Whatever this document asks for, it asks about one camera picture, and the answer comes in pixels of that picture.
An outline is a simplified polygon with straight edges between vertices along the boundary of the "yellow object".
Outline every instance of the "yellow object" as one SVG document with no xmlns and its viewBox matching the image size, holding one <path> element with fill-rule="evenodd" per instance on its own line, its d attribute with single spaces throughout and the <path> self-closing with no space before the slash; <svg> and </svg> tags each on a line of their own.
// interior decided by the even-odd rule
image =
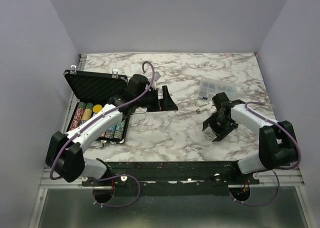
<svg viewBox="0 0 320 228">
<path fill-rule="evenodd" d="M 102 110 L 102 108 L 103 108 L 102 105 L 96 104 L 96 105 L 93 107 L 92 111 L 93 111 L 93 113 L 97 114 L 97 113 L 99 113 L 99 112 Z"/>
</svg>

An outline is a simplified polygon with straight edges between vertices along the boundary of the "silver latch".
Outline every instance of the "silver latch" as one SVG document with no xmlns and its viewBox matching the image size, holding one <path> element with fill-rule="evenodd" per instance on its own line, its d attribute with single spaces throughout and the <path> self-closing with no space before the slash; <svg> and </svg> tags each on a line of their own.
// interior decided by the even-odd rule
<svg viewBox="0 0 320 228">
<path fill-rule="evenodd" d="M 112 70 L 112 78 L 117 79 L 119 77 L 118 73 L 119 73 L 118 69 L 113 69 Z"/>
<path fill-rule="evenodd" d="M 77 74 L 77 66 L 76 65 L 72 65 L 72 66 L 70 66 L 70 74 L 71 75 L 75 75 L 75 74 Z"/>
</svg>

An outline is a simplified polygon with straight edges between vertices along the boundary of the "black case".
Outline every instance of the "black case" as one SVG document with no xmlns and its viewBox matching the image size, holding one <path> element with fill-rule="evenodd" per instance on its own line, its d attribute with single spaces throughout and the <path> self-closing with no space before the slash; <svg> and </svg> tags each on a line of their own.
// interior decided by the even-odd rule
<svg viewBox="0 0 320 228">
<path fill-rule="evenodd" d="M 126 75 L 118 75 L 118 71 L 114 70 L 113 74 L 97 73 L 88 71 L 65 70 L 64 78 L 71 87 L 74 95 L 79 102 L 92 103 L 94 105 L 100 104 L 104 106 L 108 100 L 121 93 L 128 84 L 128 77 Z M 67 131 L 71 126 L 71 122 L 76 113 L 78 104 L 73 111 L 72 118 L 68 125 Z M 125 142 L 130 116 L 125 120 L 122 138 L 106 138 L 99 137 L 97 140 L 116 144 L 123 144 Z"/>
</svg>

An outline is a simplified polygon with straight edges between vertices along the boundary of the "table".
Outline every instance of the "table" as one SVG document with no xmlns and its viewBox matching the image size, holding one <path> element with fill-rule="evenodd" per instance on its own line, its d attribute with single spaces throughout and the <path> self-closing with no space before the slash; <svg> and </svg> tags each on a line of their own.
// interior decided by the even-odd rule
<svg viewBox="0 0 320 228">
<path fill-rule="evenodd" d="M 208 102 L 198 100 L 201 76 L 236 85 L 237 99 L 266 102 L 254 107 L 274 118 L 266 87 L 253 53 L 100 53 L 86 57 L 84 71 L 119 74 L 142 73 L 142 63 L 152 62 L 161 78 L 157 87 L 168 86 L 178 111 L 134 114 L 130 118 L 125 144 L 104 149 L 89 148 L 86 158 L 113 162 L 233 161 L 253 154 L 258 137 L 243 125 L 224 140 L 212 142 L 202 132 L 202 123 L 211 113 L 196 113 Z"/>
</svg>

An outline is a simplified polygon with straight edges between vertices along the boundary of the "marble table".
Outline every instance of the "marble table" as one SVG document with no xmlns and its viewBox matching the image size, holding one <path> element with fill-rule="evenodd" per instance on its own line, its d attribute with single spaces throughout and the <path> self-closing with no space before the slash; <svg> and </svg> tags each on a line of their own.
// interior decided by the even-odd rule
<svg viewBox="0 0 320 228">
<path fill-rule="evenodd" d="M 156 85 L 168 86 L 178 111 L 134 114 L 130 118 L 124 144 L 108 144 L 103 149 L 89 148 L 86 158 L 113 162 L 234 161 L 258 149 L 258 137 L 239 125 L 224 140 L 212 142 L 210 128 L 202 132 L 203 121 L 211 113 L 196 113 L 208 104 L 198 100 L 201 76 L 236 85 L 237 99 L 266 102 L 253 106 L 274 119 L 274 113 L 253 53 L 101 53 L 88 54 L 84 70 L 119 74 L 142 73 L 143 61 L 152 62 L 161 78 Z"/>
</svg>

